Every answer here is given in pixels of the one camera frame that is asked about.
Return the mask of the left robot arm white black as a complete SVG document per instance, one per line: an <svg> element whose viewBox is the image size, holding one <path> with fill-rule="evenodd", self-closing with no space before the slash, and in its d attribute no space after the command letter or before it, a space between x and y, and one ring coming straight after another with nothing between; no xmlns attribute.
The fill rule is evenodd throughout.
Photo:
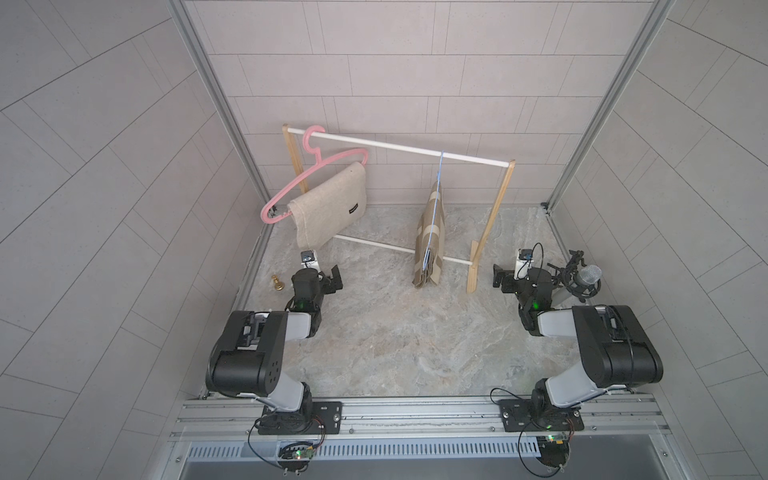
<svg viewBox="0 0 768 480"><path fill-rule="evenodd" d="M291 280L294 294L284 309L230 313L209 357L206 388L263 404L255 421L260 435L335 435L343 404L314 401L307 383L283 371L283 359L287 342L315 336L324 297L341 290L343 281L338 267L329 275L303 268Z"/></svg>

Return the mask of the beige scarf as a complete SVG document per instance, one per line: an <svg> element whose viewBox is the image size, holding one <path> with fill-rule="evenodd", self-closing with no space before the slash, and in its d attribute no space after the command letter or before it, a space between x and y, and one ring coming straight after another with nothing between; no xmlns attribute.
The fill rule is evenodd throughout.
<svg viewBox="0 0 768 480"><path fill-rule="evenodd" d="M353 222L367 207L366 170L354 162L334 177L288 203L297 245L316 250Z"/></svg>

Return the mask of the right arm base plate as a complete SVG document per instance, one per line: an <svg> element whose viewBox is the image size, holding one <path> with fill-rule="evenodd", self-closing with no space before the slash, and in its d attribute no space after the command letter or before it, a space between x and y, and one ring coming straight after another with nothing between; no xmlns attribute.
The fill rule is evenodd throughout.
<svg viewBox="0 0 768 480"><path fill-rule="evenodd" d="M532 400L498 401L504 430L511 432L579 432L585 429L578 408L558 408Z"/></svg>

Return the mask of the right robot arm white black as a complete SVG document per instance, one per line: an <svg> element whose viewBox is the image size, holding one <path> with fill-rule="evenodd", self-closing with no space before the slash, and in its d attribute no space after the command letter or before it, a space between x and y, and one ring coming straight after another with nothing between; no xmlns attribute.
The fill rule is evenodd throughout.
<svg viewBox="0 0 768 480"><path fill-rule="evenodd" d="M539 380L528 398L513 394L496 402L505 431L581 431L582 403L661 381L662 360L632 309L585 304L601 289L599 267L576 258L563 268L495 265L493 271L493 286L515 295L529 334L573 338L579 351L578 362Z"/></svg>

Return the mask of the brown striped scarf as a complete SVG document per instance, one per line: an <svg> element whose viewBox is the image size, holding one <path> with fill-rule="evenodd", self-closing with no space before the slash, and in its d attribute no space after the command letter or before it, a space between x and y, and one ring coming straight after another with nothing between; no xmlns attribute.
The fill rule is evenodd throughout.
<svg viewBox="0 0 768 480"><path fill-rule="evenodd" d="M416 288L440 282L444 263L444 234L442 187L435 182L416 230L412 281Z"/></svg>

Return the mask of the pink plastic hanger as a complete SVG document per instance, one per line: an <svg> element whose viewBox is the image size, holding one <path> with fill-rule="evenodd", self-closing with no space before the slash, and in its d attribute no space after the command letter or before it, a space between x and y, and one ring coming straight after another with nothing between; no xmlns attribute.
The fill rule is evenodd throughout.
<svg viewBox="0 0 768 480"><path fill-rule="evenodd" d="M306 185L306 180L318 170L321 170L324 167L333 164L334 162L355 155L360 155L362 157L361 164L363 167L367 165L369 160L369 152L365 148L348 149L338 154L324 157L320 147L313 147L310 145L310 139L312 137L338 142L349 142L354 145L362 145L363 142L361 139L327 133L326 130L320 125L313 125L305 130L300 130L290 127L288 124L284 124L282 127L282 132L292 160L295 177L263 206L260 212L260 218L267 225L275 224L291 215L291 212L277 215L274 213L274 208L281 199L283 199L291 190L296 187L300 187L303 193L307 193L309 189ZM302 148L307 153L313 155L315 158L315 163L307 170L303 169L302 160L299 158L298 146L295 139L296 135L301 135Z"/></svg>

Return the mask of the light blue wire hanger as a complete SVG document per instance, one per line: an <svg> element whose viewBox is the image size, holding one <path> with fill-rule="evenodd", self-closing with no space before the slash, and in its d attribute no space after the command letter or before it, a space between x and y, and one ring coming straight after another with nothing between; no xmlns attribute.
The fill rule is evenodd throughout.
<svg viewBox="0 0 768 480"><path fill-rule="evenodd" d="M425 228L425 231L428 232L427 237L427 244L425 253L422 259L422 270L423 272L428 275L431 273L430 270L430 258L432 256L432 238L434 234L434 227L436 226L436 217L437 217L437 207L440 199L440 189L441 189L441 174L442 174L442 165L443 165L443 159L444 159L445 152L442 151L439 157L439 163L438 163L438 170L436 175L436 183L434 188L434 200L433 200L433 206L432 206L432 214L430 218L430 222L428 226Z"/></svg>

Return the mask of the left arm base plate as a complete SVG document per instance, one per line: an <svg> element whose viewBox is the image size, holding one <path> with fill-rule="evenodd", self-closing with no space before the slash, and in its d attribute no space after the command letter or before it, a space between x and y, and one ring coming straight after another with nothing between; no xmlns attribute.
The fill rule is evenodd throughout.
<svg viewBox="0 0 768 480"><path fill-rule="evenodd" d="M336 435L340 431L341 402L310 402L294 412L264 408L256 422L259 435Z"/></svg>

